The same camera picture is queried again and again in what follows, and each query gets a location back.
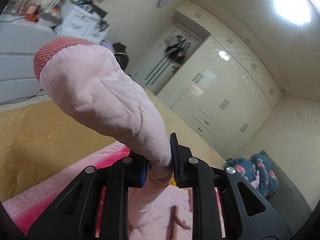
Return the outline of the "pink quilted jacket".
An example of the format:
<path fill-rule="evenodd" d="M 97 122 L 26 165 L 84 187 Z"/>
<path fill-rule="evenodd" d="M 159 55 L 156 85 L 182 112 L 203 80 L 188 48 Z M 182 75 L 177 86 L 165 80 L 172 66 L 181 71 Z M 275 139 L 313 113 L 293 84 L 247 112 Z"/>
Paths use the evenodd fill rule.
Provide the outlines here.
<path fill-rule="evenodd" d="M 150 162 L 146 184 L 129 191 L 131 238 L 190 239 L 191 213 L 180 206 L 189 203 L 190 193 L 170 185 L 171 149 L 163 119 L 114 54 L 84 39 L 59 37 L 39 49 L 33 68 L 61 111 Z"/>

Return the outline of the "dark clothes pile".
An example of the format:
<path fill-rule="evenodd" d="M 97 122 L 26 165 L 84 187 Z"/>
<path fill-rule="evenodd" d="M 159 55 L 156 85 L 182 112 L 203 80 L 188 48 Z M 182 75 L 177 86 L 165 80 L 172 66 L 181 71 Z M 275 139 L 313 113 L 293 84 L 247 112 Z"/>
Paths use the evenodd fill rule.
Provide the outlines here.
<path fill-rule="evenodd" d="M 102 40 L 100 45 L 112 51 L 121 69 L 125 71 L 127 65 L 129 64 L 129 57 L 126 51 L 127 47 L 120 42 L 111 43 L 108 40 Z"/>

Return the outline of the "blue flamingo quilt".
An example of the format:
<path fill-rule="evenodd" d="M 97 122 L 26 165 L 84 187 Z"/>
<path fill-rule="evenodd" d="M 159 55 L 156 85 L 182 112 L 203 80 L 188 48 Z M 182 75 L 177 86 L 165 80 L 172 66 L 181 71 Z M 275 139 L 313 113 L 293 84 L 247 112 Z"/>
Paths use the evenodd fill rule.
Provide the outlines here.
<path fill-rule="evenodd" d="M 260 151 L 249 159 L 229 158 L 223 168 L 235 168 L 266 200 L 269 200 L 276 194 L 279 182 L 265 154 L 265 151 Z"/>

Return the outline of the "pink cartoon fleece blanket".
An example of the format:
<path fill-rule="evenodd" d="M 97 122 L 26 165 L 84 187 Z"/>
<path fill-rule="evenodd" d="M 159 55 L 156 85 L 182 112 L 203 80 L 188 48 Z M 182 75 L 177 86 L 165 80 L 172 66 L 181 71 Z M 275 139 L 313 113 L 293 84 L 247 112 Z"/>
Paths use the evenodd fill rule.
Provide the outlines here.
<path fill-rule="evenodd" d="M 128 154 L 127 147 L 114 142 L 5 201 L 3 206 L 17 227 L 27 233 L 45 208 L 86 166 L 108 167 Z M 137 228 L 129 226 L 129 239 L 169 239 L 169 229 L 173 230 L 171 239 L 191 239 L 191 200 L 190 189 L 168 186 L 159 199 L 153 202 L 147 214 L 147 224 Z"/>

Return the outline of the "grey upholstered headboard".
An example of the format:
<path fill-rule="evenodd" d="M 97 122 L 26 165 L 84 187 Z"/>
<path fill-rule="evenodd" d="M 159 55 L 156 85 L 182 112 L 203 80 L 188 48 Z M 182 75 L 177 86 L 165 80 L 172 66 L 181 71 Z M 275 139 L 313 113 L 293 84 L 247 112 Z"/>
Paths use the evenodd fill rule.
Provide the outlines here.
<path fill-rule="evenodd" d="M 312 210 L 286 173 L 265 151 L 261 151 L 261 154 L 271 163 L 272 171 L 276 174 L 278 180 L 276 194 L 268 202 L 285 220 L 292 233 L 295 234 L 307 221 Z"/>

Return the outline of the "tan bed cover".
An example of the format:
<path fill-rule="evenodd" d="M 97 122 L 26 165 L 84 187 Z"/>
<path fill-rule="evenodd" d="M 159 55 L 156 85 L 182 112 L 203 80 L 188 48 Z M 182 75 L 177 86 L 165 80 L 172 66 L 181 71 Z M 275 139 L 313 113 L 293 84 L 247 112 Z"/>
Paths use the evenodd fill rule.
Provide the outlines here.
<path fill-rule="evenodd" d="M 128 155 L 112 137 L 79 124 L 48 96 L 1 106 L 1 202 L 28 190 L 68 166 L 107 167 Z"/>

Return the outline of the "white wardrobe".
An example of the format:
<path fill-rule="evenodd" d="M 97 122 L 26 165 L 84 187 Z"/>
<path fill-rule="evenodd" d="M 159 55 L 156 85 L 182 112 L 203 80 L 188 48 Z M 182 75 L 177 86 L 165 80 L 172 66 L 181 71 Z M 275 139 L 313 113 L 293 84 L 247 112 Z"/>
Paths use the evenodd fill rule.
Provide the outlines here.
<path fill-rule="evenodd" d="M 165 39 L 186 31 L 199 46 L 173 74 Z M 180 116 L 223 158 L 234 157 L 275 109 L 281 92 L 251 49 L 210 12 L 187 0 L 132 78 Z"/>

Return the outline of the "grey white cabinet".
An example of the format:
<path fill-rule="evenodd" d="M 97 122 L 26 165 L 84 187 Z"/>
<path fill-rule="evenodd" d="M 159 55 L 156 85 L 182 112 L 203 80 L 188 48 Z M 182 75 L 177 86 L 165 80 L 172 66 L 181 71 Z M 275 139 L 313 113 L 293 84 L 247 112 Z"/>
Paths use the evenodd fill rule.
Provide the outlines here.
<path fill-rule="evenodd" d="M 56 38 L 46 26 L 1 23 L 1 103 L 28 98 L 41 89 L 33 71 L 33 58 Z"/>

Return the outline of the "white drawer chest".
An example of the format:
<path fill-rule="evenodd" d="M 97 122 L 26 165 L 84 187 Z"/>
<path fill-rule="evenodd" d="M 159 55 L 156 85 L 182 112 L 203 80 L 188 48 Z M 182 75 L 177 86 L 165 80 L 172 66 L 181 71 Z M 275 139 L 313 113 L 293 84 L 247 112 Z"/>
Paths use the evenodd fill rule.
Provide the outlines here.
<path fill-rule="evenodd" d="M 72 3 L 61 8 L 62 22 L 55 27 L 57 36 L 83 38 L 99 44 L 110 31 L 110 25 L 96 13 L 85 11 Z"/>

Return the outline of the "round ceiling light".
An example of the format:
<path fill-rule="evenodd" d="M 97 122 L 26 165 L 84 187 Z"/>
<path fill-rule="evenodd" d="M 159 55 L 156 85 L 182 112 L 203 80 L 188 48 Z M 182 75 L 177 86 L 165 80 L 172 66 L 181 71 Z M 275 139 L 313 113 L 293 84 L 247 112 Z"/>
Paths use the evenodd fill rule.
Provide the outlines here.
<path fill-rule="evenodd" d="M 296 25 L 310 23 L 311 13 L 307 0 L 273 0 L 278 15 Z"/>

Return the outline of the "round wall clock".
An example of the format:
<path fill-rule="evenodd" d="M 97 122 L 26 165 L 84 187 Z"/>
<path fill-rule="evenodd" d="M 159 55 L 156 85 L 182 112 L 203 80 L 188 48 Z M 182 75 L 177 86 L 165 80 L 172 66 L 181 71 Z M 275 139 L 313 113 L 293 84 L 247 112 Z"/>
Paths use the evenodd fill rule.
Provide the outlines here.
<path fill-rule="evenodd" d="M 158 9 L 162 9 L 163 7 L 165 7 L 168 3 L 168 0 L 158 0 L 157 2 L 157 8 Z"/>

